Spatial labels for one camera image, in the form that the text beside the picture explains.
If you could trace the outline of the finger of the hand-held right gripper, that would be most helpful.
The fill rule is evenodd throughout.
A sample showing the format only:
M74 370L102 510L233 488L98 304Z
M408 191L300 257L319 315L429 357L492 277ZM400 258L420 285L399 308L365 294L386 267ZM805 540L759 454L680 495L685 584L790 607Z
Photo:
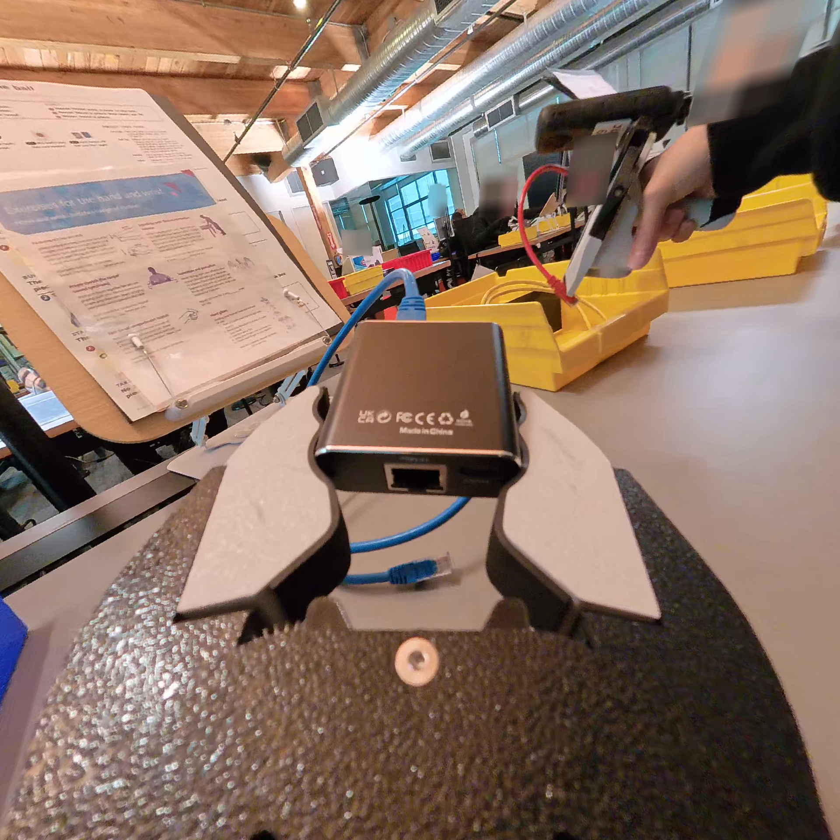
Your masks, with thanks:
M602 205L605 205L609 197L620 200L628 189L612 189L607 194L607 197ZM598 207L595 206L590 213L589 219L584 226L583 233L574 248L570 264L568 265L564 274L564 284L569 298L574 299L579 287L584 278L590 277L590 267L592 266L593 258L599 247L597 239L590 236L590 217L593 210Z
M615 279L631 273L628 260L642 202L641 189L628 189L620 200L609 197L605 205L593 210L590 236L600 244L590 267L590 277Z

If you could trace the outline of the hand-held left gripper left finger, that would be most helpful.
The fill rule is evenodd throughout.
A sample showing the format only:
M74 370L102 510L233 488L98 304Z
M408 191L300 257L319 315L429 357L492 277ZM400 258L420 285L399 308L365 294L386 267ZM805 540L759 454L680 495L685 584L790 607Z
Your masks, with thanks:
M246 614L240 637L302 623L350 570L338 493L315 459L329 392L270 414L229 457L175 611L178 623Z

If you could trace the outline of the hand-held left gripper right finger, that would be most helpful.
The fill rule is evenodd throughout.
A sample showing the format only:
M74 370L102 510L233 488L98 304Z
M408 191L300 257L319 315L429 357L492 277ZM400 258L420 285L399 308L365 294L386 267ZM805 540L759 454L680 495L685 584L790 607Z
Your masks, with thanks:
M539 396L515 392L519 476L499 495L490 583L528 626L573 635L588 615L658 623L662 611L609 459Z

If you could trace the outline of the black network adapter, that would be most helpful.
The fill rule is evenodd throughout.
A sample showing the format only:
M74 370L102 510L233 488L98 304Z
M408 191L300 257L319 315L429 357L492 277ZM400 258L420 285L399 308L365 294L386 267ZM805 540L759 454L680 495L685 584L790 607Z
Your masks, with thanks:
M498 498L522 467L501 327L363 321L314 458L336 490Z

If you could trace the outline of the blue storage bin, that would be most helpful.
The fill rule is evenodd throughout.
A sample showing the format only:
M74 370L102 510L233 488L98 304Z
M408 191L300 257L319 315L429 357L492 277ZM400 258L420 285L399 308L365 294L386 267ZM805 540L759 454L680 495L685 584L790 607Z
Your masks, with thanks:
M1 599L1 682L0 698L3 702L18 661L23 652L28 628L14 610Z

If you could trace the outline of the person's right forearm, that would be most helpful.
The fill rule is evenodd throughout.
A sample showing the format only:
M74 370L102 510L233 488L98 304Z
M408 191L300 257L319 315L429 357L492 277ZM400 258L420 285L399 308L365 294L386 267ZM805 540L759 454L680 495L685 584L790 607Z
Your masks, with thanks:
M744 196L783 175L811 175L827 201L839 201L839 46L799 59L781 97L761 111L707 126L710 221L733 214Z

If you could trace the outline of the grey desk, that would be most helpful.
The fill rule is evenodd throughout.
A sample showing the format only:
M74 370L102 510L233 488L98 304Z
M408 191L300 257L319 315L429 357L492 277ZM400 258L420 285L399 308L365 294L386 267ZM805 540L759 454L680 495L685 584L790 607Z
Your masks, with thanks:
M538 392L632 473L726 586L783 684L838 838L838 205L793 277L688 287L646 340L561 392ZM484 565L491 500L353 572L449 552L435 591L342 587L353 627L477 628L498 598ZM49 689L151 513L26 583L7 603L28 639L2 705L2 832Z

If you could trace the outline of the person's right hand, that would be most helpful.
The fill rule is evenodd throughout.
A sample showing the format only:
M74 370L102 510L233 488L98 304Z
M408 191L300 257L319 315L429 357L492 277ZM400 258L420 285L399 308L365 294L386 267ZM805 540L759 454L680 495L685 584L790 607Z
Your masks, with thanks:
M684 200L715 197L707 126L688 129L646 163L640 177L644 189L627 259L630 270L644 268L660 242L682 243L697 230L681 206Z

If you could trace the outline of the red storage bin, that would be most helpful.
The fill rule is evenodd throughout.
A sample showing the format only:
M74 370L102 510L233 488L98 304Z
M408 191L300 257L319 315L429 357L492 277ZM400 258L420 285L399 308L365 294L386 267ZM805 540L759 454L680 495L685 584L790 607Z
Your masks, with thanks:
M407 269L411 270L412 272L417 272L418 270L430 267L433 264L433 262L433 253L428 250L425 250L412 255L407 255L405 257L399 257L397 259L386 261L381 265L383 267L385 277L389 273L398 269ZM341 278L330 280L329 284L340 299L345 299L349 297L347 291L344 288Z

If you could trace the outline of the silver ventilation duct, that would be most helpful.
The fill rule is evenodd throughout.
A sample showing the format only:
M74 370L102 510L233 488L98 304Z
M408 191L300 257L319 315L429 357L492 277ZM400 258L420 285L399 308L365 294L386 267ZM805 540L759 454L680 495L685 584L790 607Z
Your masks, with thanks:
M316 99L297 121L282 152L289 166L307 165L344 142L351 128L396 94L439 53L467 35L496 2L426 2L396 26L329 99ZM380 133L383 151L418 151L454 131L544 69L613 35L670 2L549 2L478 58L458 70Z

